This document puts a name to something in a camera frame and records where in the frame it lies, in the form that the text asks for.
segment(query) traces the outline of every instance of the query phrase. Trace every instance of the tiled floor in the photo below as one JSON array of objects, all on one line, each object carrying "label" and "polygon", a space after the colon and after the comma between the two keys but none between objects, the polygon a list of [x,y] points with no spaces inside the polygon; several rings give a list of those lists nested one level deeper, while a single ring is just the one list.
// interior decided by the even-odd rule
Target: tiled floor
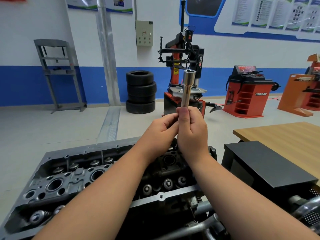
[{"label": "tiled floor", "polygon": [[[223,103],[224,99],[208,100]],[[208,144],[216,148],[222,161],[223,145],[239,139],[234,129],[307,121],[320,126],[320,112],[300,117],[277,110],[277,100],[269,100],[263,118],[241,119],[224,111],[209,113]],[[48,151],[94,144],[103,125],[107,107],[58,111],[30,108],[0,108],[0,223],[21,193],[34,169]],[[141,136],[152,120],[161,117],[163,102],[149,114],[130,114],[121,108],[117,139]]]}]

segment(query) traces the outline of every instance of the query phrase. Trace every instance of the person's left hand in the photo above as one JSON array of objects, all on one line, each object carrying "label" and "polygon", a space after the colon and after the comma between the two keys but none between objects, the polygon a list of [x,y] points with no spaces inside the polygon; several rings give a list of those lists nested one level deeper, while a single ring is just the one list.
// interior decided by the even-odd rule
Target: person's left hand
[{"label": "person's left hand", "polygon": [[132,149],[142,154],[149,164],[169,149],[178,130],[178,114],[167,114],[155,119]]}]

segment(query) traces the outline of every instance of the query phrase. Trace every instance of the engine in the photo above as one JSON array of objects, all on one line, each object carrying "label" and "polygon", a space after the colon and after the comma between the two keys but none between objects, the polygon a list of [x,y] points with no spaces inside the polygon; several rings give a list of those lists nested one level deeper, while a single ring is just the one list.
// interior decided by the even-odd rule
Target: engine
[{"label": "engine", "polygon": [[[31,239],[78,193],[116,164],[137,140],[47,152],[5,218],[0,238]],[[213,147],[208,147],[208,153],[217,160]],[[203,195],[175,139],[144,172],[117,239],[153,239],[202,222],[208,218],[206,211],[212,210],[210,204],[201,201]],[[201,204],[206,206],[199,210]]]}]

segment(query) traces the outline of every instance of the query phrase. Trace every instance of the person's right hand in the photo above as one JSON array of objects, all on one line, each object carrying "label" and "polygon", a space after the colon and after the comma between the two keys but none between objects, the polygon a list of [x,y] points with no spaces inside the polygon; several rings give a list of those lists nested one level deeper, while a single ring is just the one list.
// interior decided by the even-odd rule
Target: person's right hand
[{"label": "person's right hand", "polygon": [[208,128],[196,107],[178,107],[178,147],[188,163],[208,155]]}]

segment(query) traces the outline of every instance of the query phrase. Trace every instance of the stack of tires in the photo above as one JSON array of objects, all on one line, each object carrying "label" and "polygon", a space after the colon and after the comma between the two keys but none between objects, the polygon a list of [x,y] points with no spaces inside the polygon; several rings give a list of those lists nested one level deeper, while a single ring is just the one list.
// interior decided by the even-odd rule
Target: stack of tires
[{"label": "stack of tires", "polygon": [[132,114],[147,114],[155,110],[157,84],[153,73],[132,71],[126,73],[128,100],[126,109]]}]

